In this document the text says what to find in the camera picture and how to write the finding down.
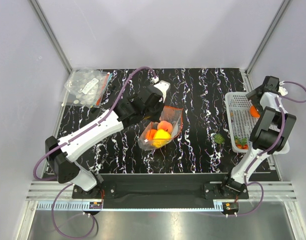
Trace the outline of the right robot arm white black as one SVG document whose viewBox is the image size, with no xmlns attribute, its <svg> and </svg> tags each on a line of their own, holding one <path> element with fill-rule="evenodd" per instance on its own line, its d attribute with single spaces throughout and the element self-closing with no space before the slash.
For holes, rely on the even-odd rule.
<svg viewBox="0 0 306 240">
<path fill-rule="evenodd" d="M 288 138 L 297 117 L 284 108 L 280 90 L 280 80 L 266 76 L 259 87 L 246 94 L 247 99 L 259 111 L 260 117 L 250 134 L 252 145 L 219 187 L 223 197 L 234 199 L 246 193 L 250 176 L 263 160 L 271 155 L 289 152 Z"/>
</svg>

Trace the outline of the clear zip bag orange zipper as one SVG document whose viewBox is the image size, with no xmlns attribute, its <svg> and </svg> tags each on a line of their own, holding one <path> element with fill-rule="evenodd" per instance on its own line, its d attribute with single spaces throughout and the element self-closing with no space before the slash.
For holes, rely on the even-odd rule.
<svg viewBox="0 0 306 240">
<path fill-rule="evenodd" d="M 144 151 L 160 149 L 179 136 L 183 125 L 183 109 L 164 106 L 159 122 L 151 122 L 138 139 Z"/>
</svg>

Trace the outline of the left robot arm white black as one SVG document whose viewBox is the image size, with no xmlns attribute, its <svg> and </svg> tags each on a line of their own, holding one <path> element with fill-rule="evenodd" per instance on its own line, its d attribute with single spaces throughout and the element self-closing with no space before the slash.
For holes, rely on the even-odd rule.
<svg viewBox="0 0 306 240">
<path fill-rule="evenodd" d="M 170 85 L 161 81 L 143 88 L 138 94 L 119 98 L 110 109 L 81 129 L 56 139 L 45 140 L 46 160 L 58 183 L 72 183 L 90 198 L 100 194 L 100 180 L 76 163 L 77 159 L 103 139 L 143 120 L 157 122 L 165 106 Z"/>
</svg>

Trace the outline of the orange fruit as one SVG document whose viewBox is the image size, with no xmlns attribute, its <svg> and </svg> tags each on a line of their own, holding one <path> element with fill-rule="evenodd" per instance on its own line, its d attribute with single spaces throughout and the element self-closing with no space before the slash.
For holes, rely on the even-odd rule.
<svg viewBox="0 0 306 240">
<path fill-rule="evenodd" d="M 259 118 L 260 117 L 259 112 L 257 111 L 257 109 L 253 105 L 250 107 L 249 112 L 250 112 L 251 116 L 254 117 L 254 118 Z"/>
<path fill-rule="evenodd" d="M 149 129 L 145 135 L 145 139 L 148 141 L 153 140 L 156 132 L 157 132 L 156 129 Z"/>
</svg>

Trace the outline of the peach fruit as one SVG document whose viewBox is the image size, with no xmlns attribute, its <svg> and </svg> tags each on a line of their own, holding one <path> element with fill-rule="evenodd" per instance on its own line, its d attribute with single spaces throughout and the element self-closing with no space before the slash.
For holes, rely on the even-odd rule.
<svg viewBox="0 0 306 240">
<path fill-rule="evenodd" d="M 158 123 L 157 130 L 164 130 L 171 134 L 173 131 L 173 125 L 168 121 L 162 120 Z"/>
</svg>

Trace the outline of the yellow bell pepper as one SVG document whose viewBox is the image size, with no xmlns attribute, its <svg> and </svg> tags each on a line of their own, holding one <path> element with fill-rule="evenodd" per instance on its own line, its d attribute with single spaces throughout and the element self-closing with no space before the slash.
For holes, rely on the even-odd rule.
<svg viewBox="0 0 306 240">
<path fill-rule="evenodd" d="M 169 142 L 169 140 L 171 140 L 171 135 L 168 132 L 160 129 L 157 130 L 154 139 L 152 140 L 152 145 L 155 148 L 161 148 L 164 145 L 166 145 Z"/>
</svg>

